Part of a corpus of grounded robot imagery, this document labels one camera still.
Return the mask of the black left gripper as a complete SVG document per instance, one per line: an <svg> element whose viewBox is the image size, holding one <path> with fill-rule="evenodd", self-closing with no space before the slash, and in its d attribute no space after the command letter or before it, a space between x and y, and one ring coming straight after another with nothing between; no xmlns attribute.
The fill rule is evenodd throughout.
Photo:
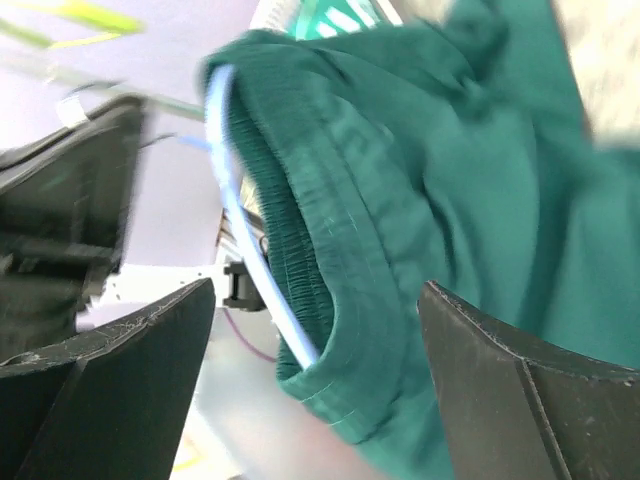
<svg viewBox="0 0 640 480"><path fill-rule="evenodd" d="M1 154L1 347L73 336L120 269L146 101L113 98L75 127Z"/></svg>

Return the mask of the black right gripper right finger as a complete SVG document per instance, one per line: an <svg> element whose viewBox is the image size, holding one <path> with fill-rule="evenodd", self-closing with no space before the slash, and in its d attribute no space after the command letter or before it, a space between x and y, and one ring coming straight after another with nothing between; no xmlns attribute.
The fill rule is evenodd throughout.
<svg viewBox="0 0 640 480"><path fill-rule="evenodd" d="M545 342L434 282L418 311L456 478L638 478L638 371Z"/></svg>

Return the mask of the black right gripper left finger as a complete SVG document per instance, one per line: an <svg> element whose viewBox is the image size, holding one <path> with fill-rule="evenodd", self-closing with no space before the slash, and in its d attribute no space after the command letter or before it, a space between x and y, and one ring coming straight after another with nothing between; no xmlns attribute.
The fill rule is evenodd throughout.
<svg viewBox="0 0 640 480"><path fill-rule="evenodd" d="M200 279L3 362L2 478L169 478L214 310Z"/></svg>

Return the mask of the teal green shorts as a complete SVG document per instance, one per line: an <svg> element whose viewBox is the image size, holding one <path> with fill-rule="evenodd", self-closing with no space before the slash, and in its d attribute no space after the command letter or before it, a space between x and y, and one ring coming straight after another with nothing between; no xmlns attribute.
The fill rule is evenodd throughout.
<svg viewBox="0 0 640 480"><path fill-rule="evenodd" d="M547 1L295 40L253 30L231 141L319 358L282 389L398 479L453 475L416 303L435 281L550 343L639 363L639 151L597 147Z"/></svg>

